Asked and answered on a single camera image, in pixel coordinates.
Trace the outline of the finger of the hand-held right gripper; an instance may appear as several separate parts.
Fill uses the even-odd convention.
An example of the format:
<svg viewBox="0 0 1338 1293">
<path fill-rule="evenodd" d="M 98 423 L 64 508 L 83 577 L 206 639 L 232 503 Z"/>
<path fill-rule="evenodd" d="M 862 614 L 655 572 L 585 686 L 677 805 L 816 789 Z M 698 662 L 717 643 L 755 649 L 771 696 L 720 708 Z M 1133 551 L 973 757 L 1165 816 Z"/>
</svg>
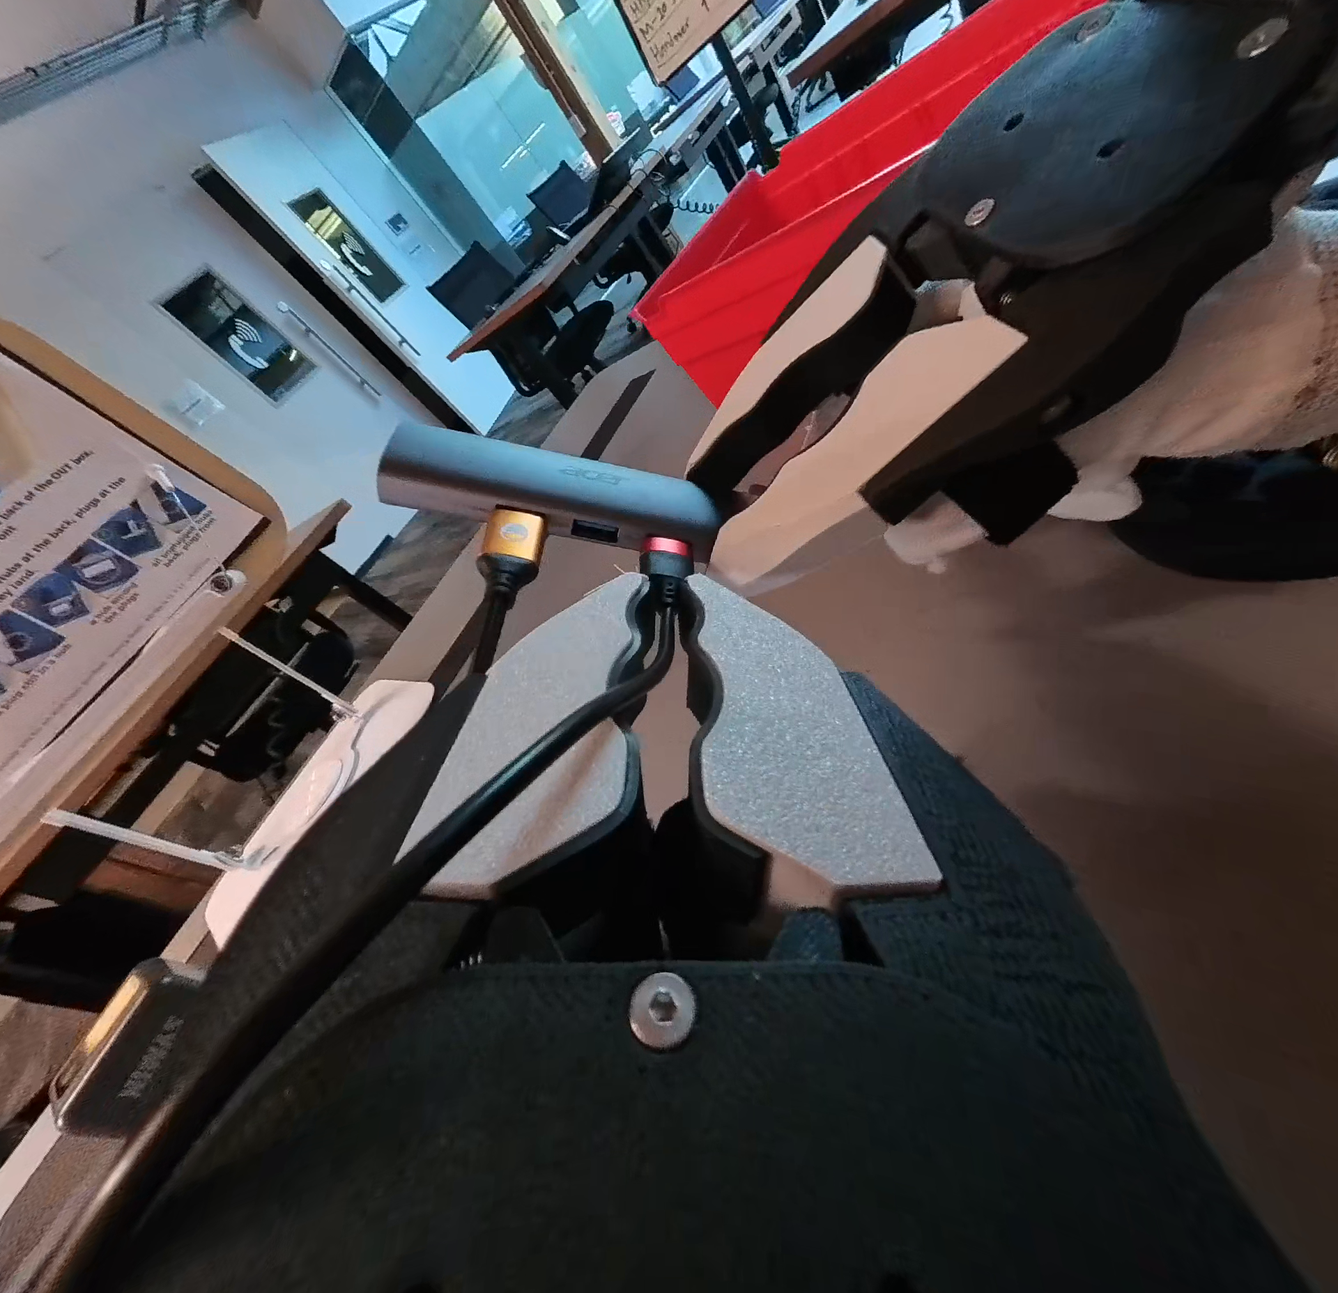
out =
<svg viewBox="0 0 1338 1293">
<path fill-rule="evenodd" d="M 903 338 L 914 295 L 889 249 L 866 235 L 760 345 L 689 455 L 708 494 L 742 486 L 825 400 L 852 397 Z"/>
<path fill-rule="evenodd" d="M 726 588 L 779 588 L 877 540 L 883 522 L 862 498 L 862 486 L 1025 341 L 993 315 L 906 337 L 860 383 L 842 415 L 726 520 L 711 549 L 711 579 Z"/>
</svg>

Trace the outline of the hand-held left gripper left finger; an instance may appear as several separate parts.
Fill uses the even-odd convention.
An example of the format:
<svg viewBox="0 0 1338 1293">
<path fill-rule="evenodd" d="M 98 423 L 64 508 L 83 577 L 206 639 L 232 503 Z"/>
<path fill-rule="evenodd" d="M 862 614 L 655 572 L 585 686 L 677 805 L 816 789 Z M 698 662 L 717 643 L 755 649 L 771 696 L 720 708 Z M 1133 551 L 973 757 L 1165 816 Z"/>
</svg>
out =
<svg viewBox="0 0 1338 1293">
<path fill-rule="evenodd" d="M 646 579 L 622 574 L 514 643 L 492 666 L 400 854 L 654 646 Z M 546 768 L 424 886 L 429 900 L 526 905 L 560 931 L 583 923 L 646 834 L 638 740 L 606 719 Z"/>
</svg>

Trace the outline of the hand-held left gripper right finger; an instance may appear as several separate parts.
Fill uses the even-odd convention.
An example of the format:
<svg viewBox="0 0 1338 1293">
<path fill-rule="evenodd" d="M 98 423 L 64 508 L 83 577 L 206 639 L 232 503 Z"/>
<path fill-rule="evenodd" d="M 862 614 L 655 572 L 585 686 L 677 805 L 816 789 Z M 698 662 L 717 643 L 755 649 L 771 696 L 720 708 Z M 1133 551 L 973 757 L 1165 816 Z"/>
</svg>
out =
<svg viewBox="0 0 1338 1293">
<path fill-rule="evenodd" d="M 678 602 L 695 731 L 686 796 L 657 831 L 668 929 L 755 933 L 939 891 L 926 837 L 828 656 L 702 574 Z"/>
</svg>

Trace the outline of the black usb cable red plug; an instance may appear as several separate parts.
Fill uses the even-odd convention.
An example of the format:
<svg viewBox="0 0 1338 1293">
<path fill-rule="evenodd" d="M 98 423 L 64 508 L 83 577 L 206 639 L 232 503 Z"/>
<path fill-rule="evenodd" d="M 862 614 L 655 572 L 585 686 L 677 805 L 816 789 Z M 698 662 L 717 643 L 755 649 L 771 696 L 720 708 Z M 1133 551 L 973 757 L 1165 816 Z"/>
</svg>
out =
<svg viewBox="0 0 1338 1293">
<path fill-rule="evenodd" d="M 93 1264 L 113 1259 L 227 1100 L 423 886 L 580 739 L 660 683 L 674 654 L 677 589 L 691 574 L 692 557 L 691 543 L 680 537 L 643 539 L 638 568 L 655 611 L 652 657 L 543 732 L 334 916 L 217 1043 L 189 1083 L 143 1123 L 27 1290 L 81 1290 Z"/>
</svg>

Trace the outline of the black usb cable orange plugs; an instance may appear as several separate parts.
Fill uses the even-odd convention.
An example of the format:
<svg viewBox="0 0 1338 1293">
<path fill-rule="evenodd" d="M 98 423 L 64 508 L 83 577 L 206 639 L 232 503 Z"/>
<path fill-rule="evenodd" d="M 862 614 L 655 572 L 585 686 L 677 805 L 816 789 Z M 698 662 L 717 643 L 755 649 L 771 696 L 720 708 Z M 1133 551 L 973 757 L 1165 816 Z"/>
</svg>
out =
<svg viewBox="0 0 1338 1293">
<path fill-rule="evenodd" d="M 492 666 L 517 599 L 538 577 L 545 542 L 546 519 L 541 514 L 503 506 L 492 509 L 477 555 L 483 599 L 466 677 L 484 676 Z"/>
</svg>

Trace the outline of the grey usb hub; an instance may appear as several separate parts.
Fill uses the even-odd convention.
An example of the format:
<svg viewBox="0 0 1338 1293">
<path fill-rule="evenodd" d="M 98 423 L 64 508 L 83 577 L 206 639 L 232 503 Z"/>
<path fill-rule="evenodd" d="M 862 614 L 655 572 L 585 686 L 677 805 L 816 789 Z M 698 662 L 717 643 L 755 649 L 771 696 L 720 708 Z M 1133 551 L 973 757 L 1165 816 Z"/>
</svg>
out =
<svg viewBox="0 0 1338 1293">
<path fill-rule="evenodd" d="M 685 543 L 697 563 L 728 514 L 694 483 L 472 432 L 403 423 L 377 463 L 381 503 L 486 522 L 497 508 L 537 514 L 549 534 L 637 551 Z"/>
</svg>

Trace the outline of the person's right hand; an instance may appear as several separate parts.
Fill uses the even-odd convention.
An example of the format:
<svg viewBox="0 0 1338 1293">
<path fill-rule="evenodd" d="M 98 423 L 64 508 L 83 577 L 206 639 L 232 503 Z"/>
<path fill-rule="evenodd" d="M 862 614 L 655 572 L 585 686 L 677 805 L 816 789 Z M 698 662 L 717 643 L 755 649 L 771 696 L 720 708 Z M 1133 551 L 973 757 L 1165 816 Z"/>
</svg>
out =
<svg viewBox="0 0 1338 1293">
<path fill-rule="evenodd" d="M 1168 362 L 1059 446 L 1074 488 L 1045 515 L 1108 528 L 1140 505 L 1145 458 L 1308 448 L 1334 469 L 1334 181 L 1284 214 L 1260 254 L 1187 315 Z"/>
</svg>

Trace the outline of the red plastic bin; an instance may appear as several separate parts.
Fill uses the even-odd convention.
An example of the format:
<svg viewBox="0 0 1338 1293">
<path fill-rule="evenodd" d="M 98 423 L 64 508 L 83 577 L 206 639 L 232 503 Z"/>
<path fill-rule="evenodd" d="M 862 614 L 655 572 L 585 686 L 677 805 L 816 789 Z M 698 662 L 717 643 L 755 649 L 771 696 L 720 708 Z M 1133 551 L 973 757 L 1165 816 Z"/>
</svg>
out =
<svg viewBox="0 0 1338 1293">
<path fill-rule="evenodd" d="M 751 172 L 634 318 L 717 406 L 820 255 L 997 75 L 1103 0 L 994 0 Z"/>
</svg>

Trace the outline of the white board stand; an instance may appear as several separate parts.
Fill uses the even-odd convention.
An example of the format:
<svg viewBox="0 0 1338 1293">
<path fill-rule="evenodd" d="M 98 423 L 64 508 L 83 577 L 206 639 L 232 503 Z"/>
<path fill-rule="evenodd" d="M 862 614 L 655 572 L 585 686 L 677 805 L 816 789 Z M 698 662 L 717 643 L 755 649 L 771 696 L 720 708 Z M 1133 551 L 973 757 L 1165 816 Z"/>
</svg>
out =
<svg viewBox="0 0 1338 1293">
<path fill-rule="evenodd" d="M 41 823 L 221 871 L 223 882 L 213 886 L 204 902 L 206 928 L 221 948 L 277 866 L 317 817 L 418 723 L 434 699 L 434 686 L 424 680 L 377 680 L 367 683 L 355 700 L 344 702 L 300 676 L 292 666 L 244 642 L 240 634 L 224 628 L 220 634 L 266 666 L 331 702 L 335 709 L 332 731 L 280 793 L 249 837 L 220 848 L 197 849 L 60 808 L 46 809 Z"/>
</svg>

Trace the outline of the black office chair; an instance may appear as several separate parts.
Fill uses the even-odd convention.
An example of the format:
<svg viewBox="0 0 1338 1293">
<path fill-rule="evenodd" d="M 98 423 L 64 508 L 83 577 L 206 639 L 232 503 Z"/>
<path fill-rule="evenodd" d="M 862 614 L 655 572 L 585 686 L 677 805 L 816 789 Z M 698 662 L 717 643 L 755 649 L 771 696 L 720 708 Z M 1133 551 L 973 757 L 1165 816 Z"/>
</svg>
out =
<svg viewBox="0 0 1338 1293">
<path fill-rule="evenodd" d="M 525 397 L 546 391 L 568 409 L 577 398 L 577 382 L 603 368 L 597 349 L 614 314 L 609 300 L 597 298 L 565 321 L 543 308 L 526 315 L 514 332 L 514 389 Z"/>
</svg>

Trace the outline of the wooden office desk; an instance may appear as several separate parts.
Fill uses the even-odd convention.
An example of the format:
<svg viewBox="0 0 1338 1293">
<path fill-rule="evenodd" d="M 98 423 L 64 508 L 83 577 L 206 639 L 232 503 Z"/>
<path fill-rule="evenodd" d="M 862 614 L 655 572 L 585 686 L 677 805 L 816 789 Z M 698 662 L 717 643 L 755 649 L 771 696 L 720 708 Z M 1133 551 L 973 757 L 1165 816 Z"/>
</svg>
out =
<svg viewBox="0 0 1338 1293">
<path fill-rule="evenodd" d="M 521 277 L 514 277 L 498 257 L 472 241 L 455 265 L 429 285 L 434 300 L 466 328 L 463 341 L 448 358 L 458 362 L 484 351 L 514 389 L 514 332 L 526 315 L 543 308 L 565 321 L 574 309 L 583 308 L 577 298 L 588 286 L 600 278 L 615 280 L 628 269 L 652 283 L 672 260 L 654 218 L 662 201 L 654 183 L 660 160 L 662 154 L 651 152 L 648 160 L 638 161 L 628 183 L 589 225 Z"/>
</svg>

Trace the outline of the instruction sheet on board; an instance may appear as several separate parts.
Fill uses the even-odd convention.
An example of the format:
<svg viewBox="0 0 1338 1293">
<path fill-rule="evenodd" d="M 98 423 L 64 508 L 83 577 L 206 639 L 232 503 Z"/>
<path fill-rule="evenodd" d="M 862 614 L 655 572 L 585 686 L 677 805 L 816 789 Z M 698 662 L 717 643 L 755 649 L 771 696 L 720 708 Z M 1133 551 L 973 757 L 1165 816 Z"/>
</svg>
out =
<svg viewBox="0 0 1338 1293">
<path fill-rule="evenodd" d="M 100 789 L 169 702 L 209 665 L 220 648 L 217 628 L 235 622 L 280 566 L 287 526 L 274 500 L 249 477 L 10 321 L 3 321 L 4 358 L 32 369 L 261 515 L 258 532 L 210 577 L 207 594 L 193 597 L 55 740 L 3 779 L 3 883 L 9 883 L 53 833 L 41 823 L 43 813 L 75 809 Z"/>
</svg>

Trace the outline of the phone icon door window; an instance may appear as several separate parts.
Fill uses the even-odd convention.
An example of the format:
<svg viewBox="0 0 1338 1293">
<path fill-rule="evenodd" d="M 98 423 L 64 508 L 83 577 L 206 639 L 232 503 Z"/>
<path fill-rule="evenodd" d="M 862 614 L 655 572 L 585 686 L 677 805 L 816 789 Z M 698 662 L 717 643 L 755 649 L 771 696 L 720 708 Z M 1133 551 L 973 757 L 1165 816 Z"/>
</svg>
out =
<svg viewBox="0 0 1338 1293">
<path fill-rule="evenodd" d="M 209 266 L 155 305 L 275 408 L 315 372 L 314 362 Z"/>
</svg>

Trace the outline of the dark framed booth door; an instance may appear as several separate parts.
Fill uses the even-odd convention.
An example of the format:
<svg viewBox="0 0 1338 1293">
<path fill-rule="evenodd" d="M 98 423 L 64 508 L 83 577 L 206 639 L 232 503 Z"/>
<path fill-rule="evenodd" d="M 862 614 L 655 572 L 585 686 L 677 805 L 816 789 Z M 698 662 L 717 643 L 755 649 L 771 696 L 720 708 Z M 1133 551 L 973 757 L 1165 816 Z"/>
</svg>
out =
<svg viewBox="0 0 1338 1293">
<path fill-rule="evenodd" d="M 484 434 L 514 386 L 488 354 L 452 360 L 466 326 L 429 286 L 458 248 L 355 132 L 327 163 L 287 123 L 201 148 L 207 177 L 243 200 L 355 321 L 426 385 L 423 406 Z"/>
</svg>

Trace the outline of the black rectangular device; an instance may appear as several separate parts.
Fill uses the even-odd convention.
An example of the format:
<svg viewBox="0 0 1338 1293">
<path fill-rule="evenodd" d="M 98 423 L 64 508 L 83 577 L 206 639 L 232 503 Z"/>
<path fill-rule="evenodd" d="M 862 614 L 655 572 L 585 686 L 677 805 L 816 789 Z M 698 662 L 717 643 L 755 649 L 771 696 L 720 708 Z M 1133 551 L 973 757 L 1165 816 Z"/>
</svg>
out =
<svg viewBox="0 0 1338 1293">
<path fill-rule="evenodd" d="M 160 956 L 124 976 L 49 1087 L 60 1136 L 135 1134 L 164 1099 L 175 1043 L 206 976 Z"/>
</svg>

